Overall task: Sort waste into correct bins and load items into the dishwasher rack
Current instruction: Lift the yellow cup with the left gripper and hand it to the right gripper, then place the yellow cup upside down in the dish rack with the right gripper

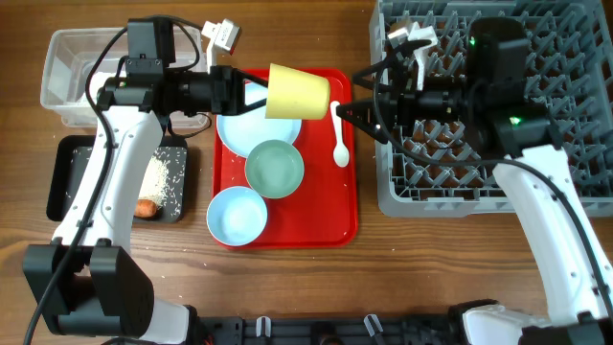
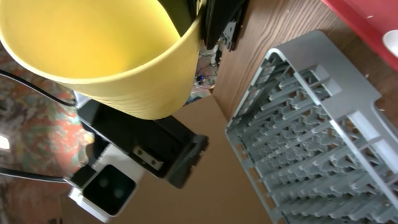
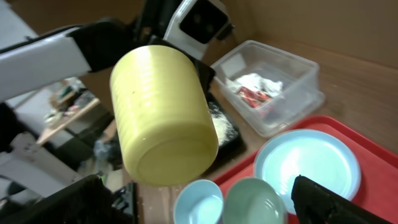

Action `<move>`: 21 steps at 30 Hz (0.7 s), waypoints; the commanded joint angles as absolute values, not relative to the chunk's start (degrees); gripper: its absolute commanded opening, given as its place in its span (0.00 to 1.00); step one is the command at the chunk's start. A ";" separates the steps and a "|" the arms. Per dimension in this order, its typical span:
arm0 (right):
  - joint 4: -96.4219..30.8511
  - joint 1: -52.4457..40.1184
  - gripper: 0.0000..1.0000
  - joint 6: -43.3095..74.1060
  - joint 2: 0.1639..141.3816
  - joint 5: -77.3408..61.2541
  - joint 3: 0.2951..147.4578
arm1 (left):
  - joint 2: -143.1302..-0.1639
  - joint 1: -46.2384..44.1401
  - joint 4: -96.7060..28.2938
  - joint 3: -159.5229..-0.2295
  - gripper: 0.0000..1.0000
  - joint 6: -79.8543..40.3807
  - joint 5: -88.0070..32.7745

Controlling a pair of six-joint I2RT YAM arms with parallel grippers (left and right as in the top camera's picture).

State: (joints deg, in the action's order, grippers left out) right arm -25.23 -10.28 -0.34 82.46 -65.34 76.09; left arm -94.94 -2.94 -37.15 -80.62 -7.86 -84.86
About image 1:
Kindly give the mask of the white tissue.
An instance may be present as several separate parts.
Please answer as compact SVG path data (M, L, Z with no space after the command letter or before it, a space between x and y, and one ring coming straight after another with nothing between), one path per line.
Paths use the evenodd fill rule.
M88 92L83 93L81 95L81 97L78 100L78 105L87 106L88 105L88 101L87 101L88 95L90 95L93 102L96 103L99 90L104 86L104 84L106 83L106 80L112 77L113 77L112 73L96 72L92 77Z

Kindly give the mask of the orange carrot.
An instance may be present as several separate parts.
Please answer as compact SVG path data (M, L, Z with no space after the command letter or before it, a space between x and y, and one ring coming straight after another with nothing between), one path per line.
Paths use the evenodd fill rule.
M157 215L157 204L149 199L139 199L134 211L134 217L139 219L150 219Z

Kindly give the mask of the green bowl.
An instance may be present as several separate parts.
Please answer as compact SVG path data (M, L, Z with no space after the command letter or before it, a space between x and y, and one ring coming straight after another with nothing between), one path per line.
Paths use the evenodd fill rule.
M280 199L292 195L302 184L305 163L301 153L282 140L255 146L245 163L248 185L263 197Z

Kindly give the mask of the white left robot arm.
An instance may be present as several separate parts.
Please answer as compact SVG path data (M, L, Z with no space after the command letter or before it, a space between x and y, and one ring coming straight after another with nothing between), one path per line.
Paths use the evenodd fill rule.
M180 111L238 116L250 75L231 66L177 66L174 34L191 21L152 15L120 30L128 52L86 100L98 126L76 196L47 244L28 246L23 272L36 301L31 325L58 335L134 344L209 344L195 308L157 298L130 254L138 195L155 150Z

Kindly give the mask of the yellow plastic cup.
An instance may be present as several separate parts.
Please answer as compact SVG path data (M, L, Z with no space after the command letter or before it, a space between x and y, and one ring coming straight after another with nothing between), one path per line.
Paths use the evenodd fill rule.
M328 112L329 97L326 78L270 64L266 119L322 120Z

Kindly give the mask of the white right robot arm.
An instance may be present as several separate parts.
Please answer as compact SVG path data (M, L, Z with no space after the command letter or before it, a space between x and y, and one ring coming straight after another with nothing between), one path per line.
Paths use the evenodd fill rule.
M520 22L474 20L467 33L464 80L427 78L425 60L438 38L412 20L388 34L385 59L356 73L369 100L337 114L382 144L393 128L418 120L458 120L474 148L495 150L493 177L523 227L544 286L548 315L539 319L491 300L449 312L451 338L463 344L608 344L612 340L612 265L576 192L557 124L525 95L530 42Z

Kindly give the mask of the light blue bowl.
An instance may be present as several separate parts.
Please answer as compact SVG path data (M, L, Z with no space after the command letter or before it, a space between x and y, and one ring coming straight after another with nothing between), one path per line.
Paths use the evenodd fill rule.
M244 246L264 231L268 210L254 190L235 186L219 192L207 209L206 222L211 235L228 246Z

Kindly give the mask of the light blue plate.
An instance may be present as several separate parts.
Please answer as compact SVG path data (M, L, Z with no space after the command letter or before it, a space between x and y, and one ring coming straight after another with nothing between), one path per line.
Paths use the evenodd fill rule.
M267 119L263 105L238 116L218 115L216 132L224 146L246 158L262 142L280 140L293 144L298 138L302 121L297 119Z

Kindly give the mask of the white plastic spoon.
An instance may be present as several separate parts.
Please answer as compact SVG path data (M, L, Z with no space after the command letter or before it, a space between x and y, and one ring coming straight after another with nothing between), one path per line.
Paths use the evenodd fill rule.
M338 101L330 103L330 117L334 129L336 144L333 149L333 160L339 168L345 168L350 162L350 153L343 141L342 119L337 115L337 107L340 105Z

